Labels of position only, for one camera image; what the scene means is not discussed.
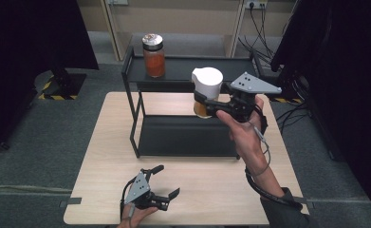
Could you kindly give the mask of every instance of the brown bottle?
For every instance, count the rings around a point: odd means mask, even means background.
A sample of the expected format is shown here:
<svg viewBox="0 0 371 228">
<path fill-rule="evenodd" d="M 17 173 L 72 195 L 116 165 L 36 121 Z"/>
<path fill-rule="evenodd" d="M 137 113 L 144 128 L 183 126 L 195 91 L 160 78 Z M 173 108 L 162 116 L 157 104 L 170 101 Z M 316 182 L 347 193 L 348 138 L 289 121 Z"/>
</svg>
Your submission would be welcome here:
<svg viewBox="0 0 371 228">
<path fill-rule="evenodd" d="M 162 37 L 157 34 L 147 34 L 142 38 L 142 42 L 147 74 L 154 78 L 164 75 L 165 59 Z"/>
</svg>

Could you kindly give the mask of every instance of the light wood tabletop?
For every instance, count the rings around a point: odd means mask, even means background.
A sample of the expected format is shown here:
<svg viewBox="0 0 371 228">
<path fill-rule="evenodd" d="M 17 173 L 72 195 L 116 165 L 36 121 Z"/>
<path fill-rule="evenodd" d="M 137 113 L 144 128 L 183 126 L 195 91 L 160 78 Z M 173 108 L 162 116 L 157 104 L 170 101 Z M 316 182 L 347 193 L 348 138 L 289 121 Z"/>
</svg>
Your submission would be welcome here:
<svg viewBox="0 0 371 228">
<path fill-rule="evenodd" d="M 194 115 L 193 94 L 143 93 L 148 114 Z M 301 189 L 291 166 L 286 147 L 273 116 L 269 100 L 264 113 L 269 127 L 265 138 L 270 147 L 271 168 L 282 186 L 295 197 Z M 139 117 L 137 135 L 141 129 Z M 165 169 L 150 178 L 152 191 L 167 197 L 180 188 L 168 211 L 146 218 L 148 225 L 252 225 L 268 224 L 255 193 L 245 178 L 245 164 L 236 158 L 220 157 L 146 157 L 137 159 L 129 141 L 133 118 L 126 93 L 106 95 L 71 198 L 80 204 L 68 204 L 67 224 L 118 224 L 123 187 L 141 168 L 163 164 Z"/>
</svg>

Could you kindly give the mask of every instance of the jar lid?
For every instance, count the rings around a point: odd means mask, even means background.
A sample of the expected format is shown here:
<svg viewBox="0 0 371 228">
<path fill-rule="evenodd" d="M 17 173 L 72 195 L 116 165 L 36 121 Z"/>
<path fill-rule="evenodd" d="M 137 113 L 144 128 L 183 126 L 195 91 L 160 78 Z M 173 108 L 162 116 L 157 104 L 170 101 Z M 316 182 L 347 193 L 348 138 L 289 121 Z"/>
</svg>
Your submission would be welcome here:
<svg viewBox="0 0 371 228">
<path fill-rule="evenodd" d="M 141 39 L 143 41 L 143 48 L 146 50 L 156 51 L 162 49 L 162 37 L 157 34 L 146 34 Z"/>
</svg>

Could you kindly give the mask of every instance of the gray carpet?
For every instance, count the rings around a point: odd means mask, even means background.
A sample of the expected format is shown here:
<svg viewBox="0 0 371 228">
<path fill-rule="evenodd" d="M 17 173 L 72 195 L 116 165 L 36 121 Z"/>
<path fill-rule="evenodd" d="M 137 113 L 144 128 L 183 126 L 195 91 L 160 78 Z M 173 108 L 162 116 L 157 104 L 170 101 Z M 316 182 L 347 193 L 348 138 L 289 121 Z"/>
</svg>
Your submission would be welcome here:
<svg viewBox="0 0 371 228">
<path fill-rule="evenodd" d="M 87 74 L 78 98 L 34 99 L 9 138 L 10 149 L 0 150 L 0 227 L 70 227 L 60 204 L 74 186 L 105 95 L 123 91 L 120 65 L 100 69 L 70 69 Z M 38 76 L 38 91 L 49 77 Z M 275 116 L 293 108 L 270 104 Z M 283 138 L 311 216 L 326 228 L 371 227 L 371 202 L 348 165 L 329 158 L 315 123 L 304 117 L 287 126 Z"/>
</svg>

